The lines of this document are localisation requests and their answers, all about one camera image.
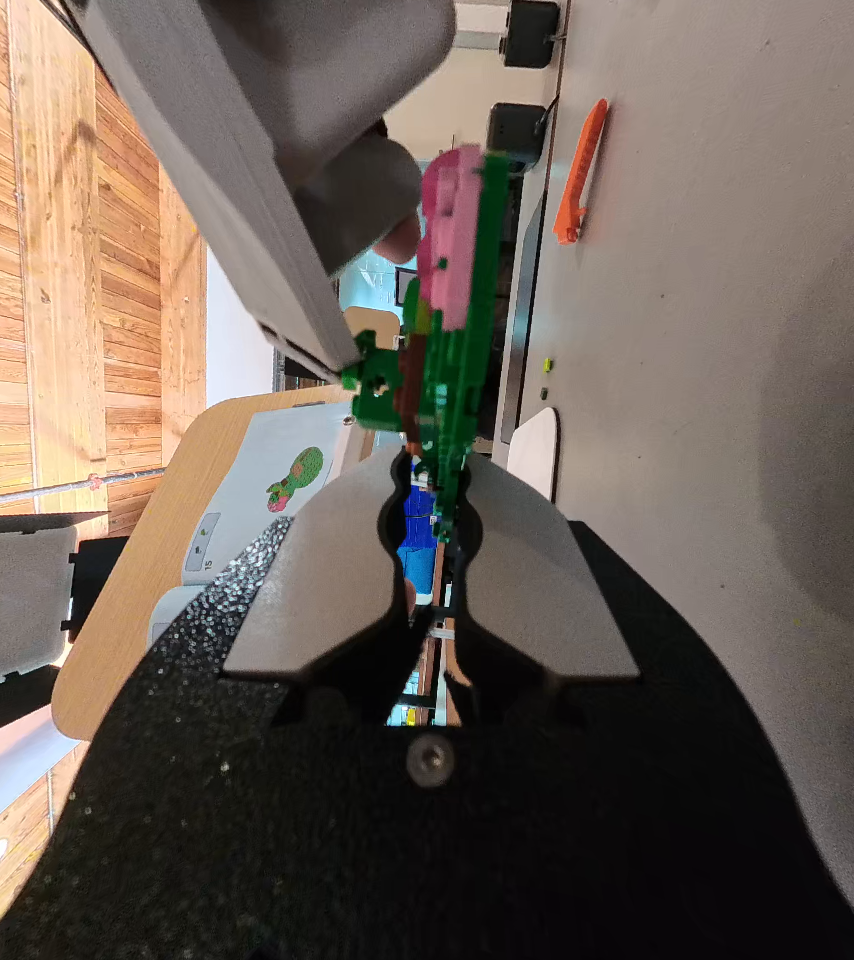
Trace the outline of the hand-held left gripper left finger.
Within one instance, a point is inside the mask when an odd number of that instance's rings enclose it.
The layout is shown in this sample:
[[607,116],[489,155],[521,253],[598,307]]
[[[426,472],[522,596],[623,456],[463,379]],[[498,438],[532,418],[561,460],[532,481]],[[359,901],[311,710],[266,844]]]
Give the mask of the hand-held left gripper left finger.
[[408,627],[387,515],[406,451],[385,448],[330,482],[299,512],[224,662],[231,678],[303,681],[380,630]]

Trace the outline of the wooden chair back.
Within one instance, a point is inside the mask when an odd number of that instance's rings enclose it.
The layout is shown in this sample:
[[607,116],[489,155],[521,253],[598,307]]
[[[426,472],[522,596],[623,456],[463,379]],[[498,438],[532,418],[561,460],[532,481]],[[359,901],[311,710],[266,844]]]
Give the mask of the wooden chair back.
[[365,331],[371,331],[375,335],[375,346],[378,349],[397,350],[402,327],[401,318],[395,312],[353,305],[343,310],[343,317],[353,338]]

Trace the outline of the orange lego brick separator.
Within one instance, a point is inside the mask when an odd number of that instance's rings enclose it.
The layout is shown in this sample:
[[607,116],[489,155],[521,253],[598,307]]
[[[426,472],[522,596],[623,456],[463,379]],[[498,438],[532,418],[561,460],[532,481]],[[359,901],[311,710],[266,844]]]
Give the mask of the orange lego brick separator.
[[599,99],[587,115],[570,166],[556,216],[553,235],[560,246],[577,244],[588,216],[587,186],[610,109],[606,98]]

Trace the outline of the lego instruction booklet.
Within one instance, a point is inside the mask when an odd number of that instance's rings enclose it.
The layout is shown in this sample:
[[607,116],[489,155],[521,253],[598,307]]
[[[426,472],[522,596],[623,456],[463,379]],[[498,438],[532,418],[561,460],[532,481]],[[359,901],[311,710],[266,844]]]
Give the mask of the lego instruction booklet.
[[253,414],[195,525],[181,584],[211,582],[272,522],[292,518],[349,460],[358,462],[347,449],[362,434],[348,401]]

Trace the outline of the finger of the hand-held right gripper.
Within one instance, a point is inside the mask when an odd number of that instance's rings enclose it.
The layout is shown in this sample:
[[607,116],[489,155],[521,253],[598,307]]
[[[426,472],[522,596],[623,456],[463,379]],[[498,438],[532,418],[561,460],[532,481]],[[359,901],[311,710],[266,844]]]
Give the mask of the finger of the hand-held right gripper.
[[359,352],[203,2],[68,2],[265,339],[319,376]]
[[267,120],[327,275],[385,238],[421,198],[385,114],[450,53],[453,2],[250,2],[251,99]]

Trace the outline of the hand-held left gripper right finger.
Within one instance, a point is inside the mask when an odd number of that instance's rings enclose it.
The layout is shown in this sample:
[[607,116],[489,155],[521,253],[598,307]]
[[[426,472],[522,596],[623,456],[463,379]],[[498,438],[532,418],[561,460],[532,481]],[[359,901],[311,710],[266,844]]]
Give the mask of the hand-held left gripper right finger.
[[640,669],[562,513],[480,455],[467,458],[462,481],[470,622],[560,681],[636,681]]

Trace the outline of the black box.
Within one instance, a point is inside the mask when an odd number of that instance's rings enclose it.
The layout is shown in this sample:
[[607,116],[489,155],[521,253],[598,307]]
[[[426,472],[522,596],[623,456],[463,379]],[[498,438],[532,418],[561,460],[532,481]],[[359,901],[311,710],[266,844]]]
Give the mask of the black box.
[[550,66],[560,14],[554,1],[511,1],[499,45],[504,66],[533,70]]
[[547,126],[548,110],[541,104],[496,102],[488,117],[485,150],[505,157],[514,174],[524,174],[540,161]]

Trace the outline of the green and pink lego model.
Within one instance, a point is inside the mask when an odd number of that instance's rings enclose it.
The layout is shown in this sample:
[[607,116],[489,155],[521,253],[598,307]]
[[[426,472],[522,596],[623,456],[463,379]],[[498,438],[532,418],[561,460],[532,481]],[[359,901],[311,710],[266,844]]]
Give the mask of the green and pink lego model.
[[361,360],[341,376],[359,426],[403,434],[434,493],[433,534],[457,522],[460,476],[477,434],[493,340],[506,156],[479,145],[443,152],[421,181],[424,230],[397,350],[364,330]]

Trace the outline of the metal rod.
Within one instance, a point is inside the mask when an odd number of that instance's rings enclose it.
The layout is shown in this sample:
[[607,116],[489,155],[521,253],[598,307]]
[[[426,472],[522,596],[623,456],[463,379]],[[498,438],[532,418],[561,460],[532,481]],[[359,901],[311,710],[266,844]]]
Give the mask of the metal rod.
[[38,501],[44,498],[61,498],[70,494],[96,494],[106,491],[111,486],[160,478],[165,471],[166,469],[163,466],[155,466],[126,472],[110,472],[107,474],[90,473],[84,479],[69,483],[36,486],[30,489],[24,488],[3,492],[0,493],[0,519],[2,521],[7,521],[12,518],[17,518],[18,520],[26,518],[31,520],[34,517],[41,516],[43,513],[37,510],[29,512],[21,509],[25,504],[35,506]]

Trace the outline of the light wooden table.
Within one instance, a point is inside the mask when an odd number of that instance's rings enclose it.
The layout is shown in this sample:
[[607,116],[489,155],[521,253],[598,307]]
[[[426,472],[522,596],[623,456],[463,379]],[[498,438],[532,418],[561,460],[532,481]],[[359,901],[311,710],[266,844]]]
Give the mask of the light wooden table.
[[[91,741],[145,656],[149,618],[160,599],[181,584],[195,525],[253,414],[349,399],[336,386],[234,398],[210,407],[186,429],[61,668],[51,700],[52,721],[61,734]],[[404,449],[399,442],[386,447],[399,448]],[[408,465],[396,474],[404,495],[410,465],[405,451]]]

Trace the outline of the white rounded card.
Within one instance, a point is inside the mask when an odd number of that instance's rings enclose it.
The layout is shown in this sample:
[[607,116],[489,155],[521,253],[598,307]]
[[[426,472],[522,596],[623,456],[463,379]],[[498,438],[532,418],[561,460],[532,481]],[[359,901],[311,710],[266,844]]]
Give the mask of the white rounded card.
[[507,472],[551,503],[556,497],[559,444],[559,416],[550,406],[518,426],[508,444]]

